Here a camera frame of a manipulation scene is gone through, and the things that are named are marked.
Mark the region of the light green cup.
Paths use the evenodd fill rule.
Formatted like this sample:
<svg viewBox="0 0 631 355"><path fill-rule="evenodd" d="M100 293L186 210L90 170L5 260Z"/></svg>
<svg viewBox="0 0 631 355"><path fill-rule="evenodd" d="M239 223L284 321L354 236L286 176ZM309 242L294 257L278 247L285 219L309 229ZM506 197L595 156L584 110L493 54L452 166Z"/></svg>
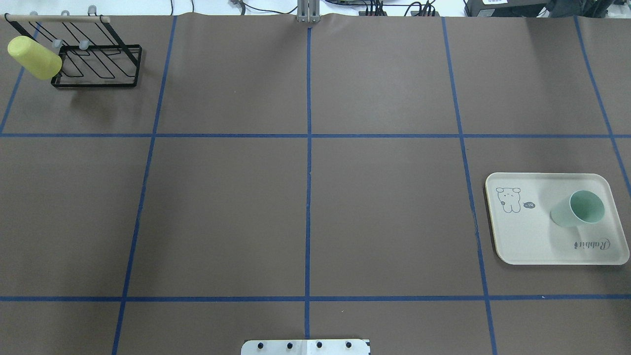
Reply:
<svg viewBox="0 0 631 355"><path fill-rule="evenodd" d="M577 227L599 223L605 215L605 206L597 194L577 190L567 196L550 211L551 220L560 227Z"/></svg>

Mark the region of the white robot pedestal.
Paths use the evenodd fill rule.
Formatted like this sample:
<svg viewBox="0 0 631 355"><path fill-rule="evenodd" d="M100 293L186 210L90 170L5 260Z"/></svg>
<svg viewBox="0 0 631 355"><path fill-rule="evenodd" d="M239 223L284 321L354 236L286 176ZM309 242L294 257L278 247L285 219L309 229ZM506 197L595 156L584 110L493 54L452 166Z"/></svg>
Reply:
<svg viewBox="0 0 631 355"><path fill-rule="evenodd" d="M242 355L370 355L369 340L284 339L244 342Z"/></svg>

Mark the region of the black power box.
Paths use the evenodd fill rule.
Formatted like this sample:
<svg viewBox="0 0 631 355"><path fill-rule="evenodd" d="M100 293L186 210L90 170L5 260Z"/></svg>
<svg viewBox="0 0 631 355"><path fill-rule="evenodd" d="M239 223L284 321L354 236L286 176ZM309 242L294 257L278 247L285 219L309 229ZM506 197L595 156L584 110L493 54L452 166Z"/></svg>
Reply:
<svg viewBox="0 0 631 355"><path fill-rule="evenodd" d="M469 17L534 18L545 11L549 0L464 0Z"/></svg>

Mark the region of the yellow cup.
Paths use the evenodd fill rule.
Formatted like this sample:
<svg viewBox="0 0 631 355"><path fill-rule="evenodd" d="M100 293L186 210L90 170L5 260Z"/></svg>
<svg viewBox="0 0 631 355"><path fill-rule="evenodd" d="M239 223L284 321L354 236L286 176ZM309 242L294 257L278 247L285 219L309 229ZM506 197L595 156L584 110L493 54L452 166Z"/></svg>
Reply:
<svg viewBox="0 0 631 355"><path fill-rule="evenodd" d="M7 52L37 79L52 79L62 69L63 61L58 54L25 35L11 39Z"/></svg>

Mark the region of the aluminium frame post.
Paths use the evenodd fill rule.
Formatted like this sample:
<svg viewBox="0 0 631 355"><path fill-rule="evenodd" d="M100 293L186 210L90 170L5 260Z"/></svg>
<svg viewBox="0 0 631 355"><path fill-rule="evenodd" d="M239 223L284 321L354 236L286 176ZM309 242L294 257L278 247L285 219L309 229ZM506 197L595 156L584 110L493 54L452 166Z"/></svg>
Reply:
<svg viewBox="0 0 631 355"><path fill-rule="evenodd" d="M318 23L321 19L319 0L298 0L297 1L297 22L298 23Z"/></svg>

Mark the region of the white cartoon serving tray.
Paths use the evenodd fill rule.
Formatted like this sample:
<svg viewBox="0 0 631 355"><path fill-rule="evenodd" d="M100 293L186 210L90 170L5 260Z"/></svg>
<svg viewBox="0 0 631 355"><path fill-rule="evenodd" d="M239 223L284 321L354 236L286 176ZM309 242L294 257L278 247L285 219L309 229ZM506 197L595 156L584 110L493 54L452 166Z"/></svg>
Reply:
<svg viewBox="0 0 631 355"><path fill-rule="evenodd" d="M600 175L496 172L485 181L495 250L511 265L623 265L630 257Z"/></svg>

